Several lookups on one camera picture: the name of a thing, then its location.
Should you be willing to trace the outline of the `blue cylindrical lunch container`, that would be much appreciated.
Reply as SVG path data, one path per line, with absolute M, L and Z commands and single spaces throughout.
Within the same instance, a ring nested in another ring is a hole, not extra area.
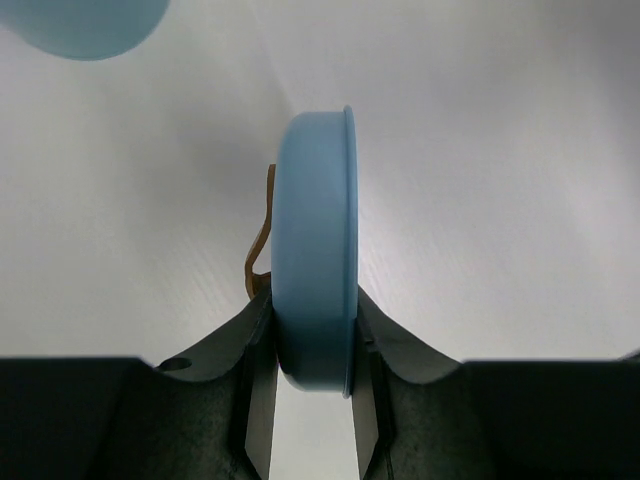
M 103 60 L 142 43 L 168 6 L 168 0 L 2 0 L 1 25 L 46 53 Z

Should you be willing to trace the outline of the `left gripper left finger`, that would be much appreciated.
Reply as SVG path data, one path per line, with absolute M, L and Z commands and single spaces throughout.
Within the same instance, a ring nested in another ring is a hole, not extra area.
M 131 357 L 5 358 L 5 479 L 265 479 L 277 361 L 263 289 L 151 366 Z

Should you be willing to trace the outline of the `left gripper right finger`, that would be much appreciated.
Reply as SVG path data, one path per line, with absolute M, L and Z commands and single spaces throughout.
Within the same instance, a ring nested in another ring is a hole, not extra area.
M 635 479 L 639 358 L 458 362 L 366 294 L 352 411 L 364 479 Z

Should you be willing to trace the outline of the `blue round lid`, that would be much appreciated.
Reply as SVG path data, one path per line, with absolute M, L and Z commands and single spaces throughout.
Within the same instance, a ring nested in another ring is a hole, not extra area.
M 353 383 L 358 305 L 358 155 L 353 110 L 294 117 L 267 173 L 245 288 L 271 290 L 280 367 L 303 391 Z

